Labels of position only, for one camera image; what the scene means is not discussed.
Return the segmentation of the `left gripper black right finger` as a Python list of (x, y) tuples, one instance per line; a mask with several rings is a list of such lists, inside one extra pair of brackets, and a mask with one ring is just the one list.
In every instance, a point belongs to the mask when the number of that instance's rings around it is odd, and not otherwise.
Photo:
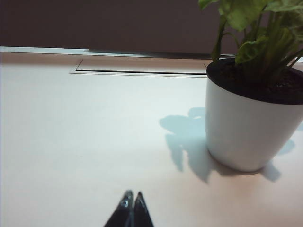
[(138, 192), (134, 203), (134, 226), (154, 227), (142, 192)]

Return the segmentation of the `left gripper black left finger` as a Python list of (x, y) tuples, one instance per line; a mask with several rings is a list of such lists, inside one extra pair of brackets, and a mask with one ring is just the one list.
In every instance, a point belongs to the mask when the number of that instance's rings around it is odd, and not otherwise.
[(104, 225), (105, 227), (132, 227), (133, 226), (133, 192), (124, 192), (116, 209)]

